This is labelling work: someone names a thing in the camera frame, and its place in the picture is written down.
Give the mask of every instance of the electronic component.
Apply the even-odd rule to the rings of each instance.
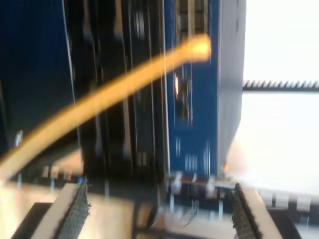
[[[246,2],[164,0],[164,48],[198,33],[211,37],[212,56],[166,76],[168,171],[222,176],[240,120]]]

